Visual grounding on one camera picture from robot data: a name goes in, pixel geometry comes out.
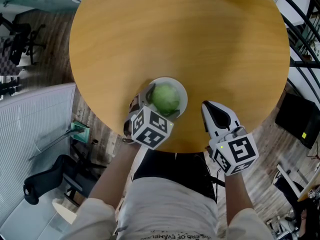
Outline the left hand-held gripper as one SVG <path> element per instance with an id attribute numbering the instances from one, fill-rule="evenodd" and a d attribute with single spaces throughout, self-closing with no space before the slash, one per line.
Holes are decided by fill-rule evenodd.
<path id="1" fill-rule="evenodd" d="M 174 123 L 165 117 L 175 114 L 179 116 L 180 110 L 160 110 L 160 115 L 150 108 L 155 87 L 155 83 L 150 83 L 137 94 L 139 96 L 139 110 L 130 112 L 129 108 L 128 116 L 123 125 L 123 141 L 125 143 L 139 143 L 155 150 L 171 135 Z"/>

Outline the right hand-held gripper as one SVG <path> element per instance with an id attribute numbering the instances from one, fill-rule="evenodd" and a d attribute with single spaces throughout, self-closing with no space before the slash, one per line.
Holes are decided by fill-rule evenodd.
<path id="1" fill-rule="evenodd" d="M 209 157 L 226 176 L 249 168 L 259 157 L 251 133 L 248 133 L 236 113 L 214 101 L 205 100 L 201 105 L 205 131 L 209 134 Z"/>

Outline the person's left hand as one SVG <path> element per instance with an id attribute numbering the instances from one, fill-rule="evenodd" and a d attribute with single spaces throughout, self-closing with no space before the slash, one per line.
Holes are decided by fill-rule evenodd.
<path id="1" fill-rule="evenodd" d="M 139 105 L 139 96 L 135 96 L 133 100 L 131 101 L 129 105 L 129 112 L 134 112 L 134 111 L 139 111 L 140 110 L 140 105 Z"/>

